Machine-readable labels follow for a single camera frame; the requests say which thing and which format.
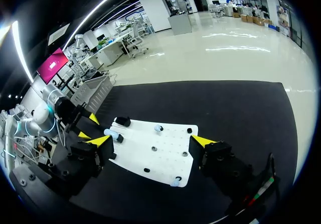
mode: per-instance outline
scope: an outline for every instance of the workbench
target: workbench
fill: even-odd
[[[103,64],[105,66],[113,64],[123,54],[122,50],[117,46],[117,43],[121,42],[123,47],[127,51],[123,43],[123,39],[126,38],[129,34],[130,33],[126,33],[120,37],[117,37],[115,41],[99,49],[95,54],[85,57],[79,62],[79,64],[85,62],[89,66],[92,65],[96,69],[98,69]]]
[[[117,116],[197,125],[199,136],[226,141],[235,156],[253,166],[254,174],[264,169],[272,152],[281,197],[292,188],[297,135],[291,104],[281,83],[183,81],[116,86],[96,116],[105,128]],[[73,133],[67,137],[69,143],[77,140]],[[53,162],[64,156],[66,150],[58,144]],[[110,161],[98,178],[91,178],[70,201],[104,216],[137,223],[199,224],[224,217],[231,203],[194,163],[187,186],[179,188],[138,176]],[[272,195],[265,203],[265,213],[275,204]]]

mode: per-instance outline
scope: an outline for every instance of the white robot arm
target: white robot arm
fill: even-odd
[[[64,94],[53,85],[47,85],[43,93],[46,93],[43,94],[43,101],[36,107],[32,118],[17,121],[13,116],[8,116],[6,119],[4,156],[5,167],[9,171],[15,167],[13,158],[15,138],[25,136],[54,138],[57,135],[60,138],[59,125],[53,109],[56,100],[64,97]]]

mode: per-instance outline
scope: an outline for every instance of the white cabinet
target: white cabinet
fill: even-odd
[[[117,43],[106,47],[97,53],[98,61],[103,63],[105,66],[113,64],[121,55],[122,50]]]

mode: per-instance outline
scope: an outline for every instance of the white desk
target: white desk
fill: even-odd
[[[109,43],[108,45],[104,46],[103,48],[99,49],[95,54],[85,57],[79,64],[82,64],[83,62],[86,62],[87,64],[91,64],[95,68],[99,68],[100,65],[105,64],[107,66],[113,64],[119,56],[122,55],[121,50],[119,47],[114,46],[114,44],[121,41],[123,47],[125,48],[125,51],[127,52],[128,56],[130,57],[129,52],[127,51],[123,39],[127,37],[129,33],[126,33],[120,37],[117,37],[115,41]]]

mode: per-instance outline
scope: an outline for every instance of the computer monitor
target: computer monitor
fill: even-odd
[[[58,48],[47,60],[38,68],[37,72],[42,80],[48,84],[51,79],[66,65],[68,58],[63,51]]]
[[[100,41],[100,40],[104,39],[104,37],[105,37],[105,35],[102,34],[101,36],[97,37],[97,40]]]

